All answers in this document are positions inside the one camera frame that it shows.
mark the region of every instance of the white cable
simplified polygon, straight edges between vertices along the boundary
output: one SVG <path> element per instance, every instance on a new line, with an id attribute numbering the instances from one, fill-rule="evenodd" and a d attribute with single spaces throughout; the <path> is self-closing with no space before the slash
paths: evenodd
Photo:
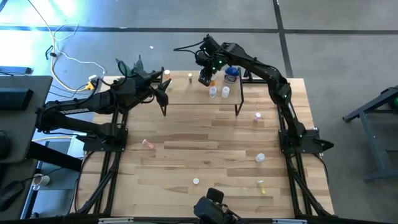
<path id="1" fill-rule="evenodd" d="M 38 15 L 42 18 L 43 22 L 45 23 L 45 25 L 47 26 L 47 29 L 48 29 L 49 32 L 50 32 L 50 35 L 51 35 L 51 38 L 52 38 L 52 43 L 53 43 L 53 46 L 54 46 L 53 49 L 52 49 L 52 53 L 55 54 L 55 49 L 56 49 L 58 52 L 60 52 L 61 54 L 63 54 L 64 56 L 66 56 L 66 58 L 68 58 L 68 59 L 70 59 L 70 60 L 74 60 L 74 61 L 77 61 L 77 62 L 79 62 L 79 63 L 93 63 L 93 64 L 99 66 L 100 68 L 102 68 L 102 70 L 103 70 L 102 77 L 105 76 L 106 70 L 105 70 L 105 68 L 102 67 L 101 65 L 98 65 L 98 64 L 95 63 L 95 62 L 82 62 L 82 61 L 79 61 L 79 60 L 77 60 L 77 59 L 75 59 L 75 58 L 69 57 L 69 56 L 68 56 L 67 54 L 65 54 L 64 52 L 59 51 L 58 46 L 56 45 L 55 41 L 56 41 L 56 40 L 58 40 L 58 41 L 65 40 L 65 39 L 69 38 L 70 36 L 72 36 L 73 34 L 75 34 L 75 32 L 76 32 L 76 30 L 77 30 L 77 27 L 78 27 L 78 24 L 76 24 L 75 30 L 73 31 L 72 34 L 69 34 L 69 35 L 67 35 L 66 37 L 62 38 L 62 39 L 57 39 L 57 38 L 55 38 L 55 36 L 54 36 L 55 33 L 56 33 L 59 29 L 61 29 L 63 26 L 65 26 L 66 24 L 60 26 L 60 27 L 59 27 L 58 29 L 56 29 L 55 32 L 53 33 L 53 32 L 51 31 L 51 29 L 50 29 L 49 24 L 48 24 L 47 21 L 44 19 L 44 17 L 41 15 L 41 13 L 39 12 L 39 10 L 36 9 L 36 7 L 32 4 L 32 2 L 31 2 L 30 0 L 28 0 L 28 1 L 29 1 L 30 5 L 32 5 L 32 7 L 33 7 L 33 8 L 35 9 L 35 11 L 38 13 Z M 66 89 L 69 90 L 69 91 L 77 91 L 77 92 L 79 92 L 79 91 L 85 91 L 85 90 L 87 90 L 87 89 L 85 89 L 85 88 L 82 89 L 82 90 L 74 90 L 74 89 L 69 88 L 68 86 L 66 86 L 66 84 L 64 84 L 64 83 L 59 79 L 59 77 L 55 74 L 55 72 L 54 72 L 54 65 L 55 65 L 55 64 L 54 64 L 54 57 L 51 56 L 51 74 L 52 74 L 53 77 L 56 79 L 56 81 L 58 81 L 59 84 L 61 84 L 61 86 L 63 86 L 64 88 L 66 88 Z"/>

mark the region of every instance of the black camera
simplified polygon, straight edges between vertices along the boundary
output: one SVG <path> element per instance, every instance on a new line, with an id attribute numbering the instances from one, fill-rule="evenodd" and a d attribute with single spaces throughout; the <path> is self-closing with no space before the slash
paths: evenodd
<path id="1" fill-rule="evenodd" d="M 206 197 L 199 199 L 193 213 L 206 224 L 247 224 L 241 217 L 222 204 L 224 193 L 209 188 Z"/>

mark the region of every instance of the metal stand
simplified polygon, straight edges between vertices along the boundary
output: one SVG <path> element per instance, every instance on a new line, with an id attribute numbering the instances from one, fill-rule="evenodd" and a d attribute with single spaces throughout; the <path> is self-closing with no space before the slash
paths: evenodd
<path id="1" fill-rule="evenodd" d="M 360 118 L 363 129 L 369 139 L 371 151 L 374 160 L 376 161 L 378 171 L 376 173 L 365 176 L 365 181 L 388 177 L 398 177 L 398 169 L 392 168 L 387 151 L 377 145 L 376 136 L 372 133 L 366 117 L 368 113 L 397 113 L 396 110 L 378 110 L 380 106 L 393 101 L 397 97 L 398 86 L 388 88 L 384 90 L 378 97 L 371 100 L 369 103 L 366 103 L 362 107 L 354 110 L 350 114 L 343 117 L 343 120 L 346 123 L 349 123 L 355 118 Z"/>
<path id="2" fill-rule="evenodd" d="M 26 158 L 37 159 L 39 161 L 48 162 L 50 164 L 80 172 L 81 160 L 64 153 L 57 152 L 53 149 L 42 146 L 41 144 L 37 144 L 36 142 L 30 143 L 30 148 Z"/>

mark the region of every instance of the small white bottle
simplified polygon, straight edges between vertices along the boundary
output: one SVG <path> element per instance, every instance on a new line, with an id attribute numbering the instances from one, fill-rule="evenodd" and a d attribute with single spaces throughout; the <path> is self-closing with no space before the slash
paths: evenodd
<path id="1" fill-rule="evenodd" d="M 189 83 L 192 84 L 192 73 L 188 74 L 188 80 L 189 80 Z"/>
<path id="2" fill-rule="evenodd" d="M 222 96 L 223 98 L 227 98 L 228 95 L 229 95 L 229 88 L 228 88 L 227 86 L 224 86 L 224 87 L 223 87 L 223 91 L 221 92 L 221 96 Z"/>
<path id="3" fill-rule="evenodd" d="M 266 156 L 263 153 L 260 153 L 256 156 L 256 162 L 262 162 L 266 159 Z"/>
<path id="4" fill-rule="evenodd" d="M 217 94 L 217 88 L 215 86 L 210 87 L 209 89 L 210 98 L 216 97 L 216 94 Z"/>
<path id="5" fill-rule="evenodd" d="M 254 121 L 258 121 L 258 120 L 260 120 L 260 118 L 261 118 L 261 114 L 260 113 L 256 113 L 255 115 L 254 115 Z"/>

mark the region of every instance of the small cup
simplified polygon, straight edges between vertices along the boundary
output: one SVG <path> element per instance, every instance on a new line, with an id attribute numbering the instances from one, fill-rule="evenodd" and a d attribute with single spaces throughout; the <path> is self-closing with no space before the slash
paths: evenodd
<path id="1" fill-rule="evenodd" d="M 210 98 L 216 97 L 216 94 L 217 94 L 217 88 L 215 86 L 210 87 L 209 89 Z"/>
<path id="2" fill-rule="evenodd" d="M 256 162 L 262 162 L 266 159 L 266 156 L 263 153 L 260 153 L 256 156 Z"/>
<path id="3" fill-rule="evenodd" d="M 229 88 L 228 88 L 228 86 L 224 86 L 224 87 L 223 87 L 223 91 L 221 92 L 221 96 L 222 96 L 223 98 L 227 98 L 228 95 L 229 95 Z"/>
<path id="4" fill-rule="evenodd" d="M 39 190 L 40 187 L 46 186 L 50 182 L 50 177 L 43 174 L 35 174 L 32 180 L 33 190 Z"/>
<path id="5" fill-rule="evenodd" d="M 261 114 L 260 113 L 256 113 L 254 115 L 254 121 L 258 121 L 258 120 L 260 120 L 260 118 L 261 118 Z"/>

